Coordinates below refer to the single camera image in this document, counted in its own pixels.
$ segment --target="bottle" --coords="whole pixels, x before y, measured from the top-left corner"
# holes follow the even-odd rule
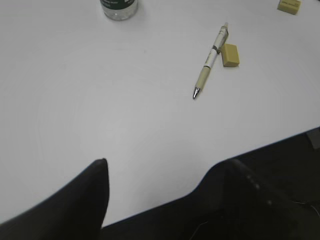
[[[104,14],[121,21],[133,16],[138,9],[138,0],[100,0]]]

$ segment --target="pen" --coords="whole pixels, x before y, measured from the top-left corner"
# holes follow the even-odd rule
[[[218,36],[216,37],[213,47],[207,57],[205,64],[201,70],[199,75],[198,81],[195,84],[194,92],[193,92],[193,99],[199,95],[201,90],[204,88],[207,78],[209,76],[210,70],[214,66],[215,60],[220,53],[221,47],[225,44],[227,38],[229,36],[228,33],[228,23],[226,22],[220,29]]]

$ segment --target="green label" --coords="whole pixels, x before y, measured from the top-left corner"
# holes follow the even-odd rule
[[[107,9],[122,10],[126,9],[136,0],[100,0],[101,4]]]

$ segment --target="dark floor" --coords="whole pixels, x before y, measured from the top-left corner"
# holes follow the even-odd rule
[[[320,203],[320,149],[306,133],[237,158],[291,200]]]

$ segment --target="pen grip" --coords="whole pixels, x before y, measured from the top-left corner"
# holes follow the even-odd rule
[[[209,73],[210,73],[210,68],[207,66],[204,66],[200,72],[198,81],[195,84],[196,88],[199,88],[199,89],[204,88],[206,81],[208,79]]]

